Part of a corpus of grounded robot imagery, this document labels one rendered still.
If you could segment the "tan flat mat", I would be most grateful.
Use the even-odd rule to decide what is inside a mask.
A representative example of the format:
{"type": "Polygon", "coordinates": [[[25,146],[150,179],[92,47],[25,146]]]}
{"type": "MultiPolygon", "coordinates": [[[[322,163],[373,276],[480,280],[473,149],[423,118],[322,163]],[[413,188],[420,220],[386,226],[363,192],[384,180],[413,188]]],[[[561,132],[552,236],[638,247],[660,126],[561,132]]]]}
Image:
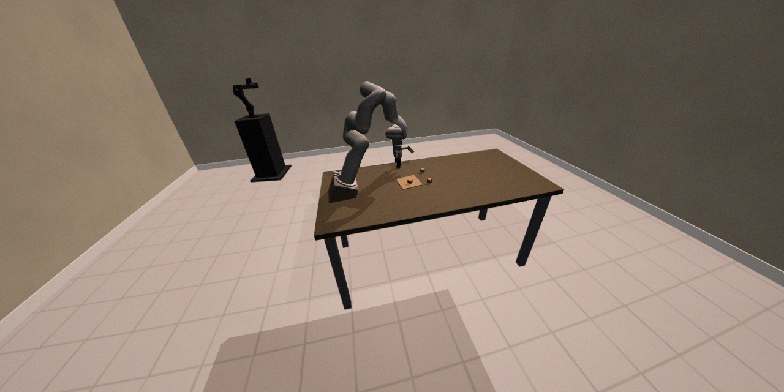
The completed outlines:
{"type": "Polygon", "coordinates": [[[400,178],[400,179],[396,179],[396,181],[398,181],[399,185],[403,189],[408,189],[408,188],[411,188],[411,187],[422,186],[422,183],[419,181],[419,179],[417,179],[415,177],[415,175],[409,175],[409,176],[406,176],[406,177],[403,177],[403,178],[400,178]],[[413,182],[411,184],[409,184],[408,183],[408,179],[413,179],[413,182]]]}

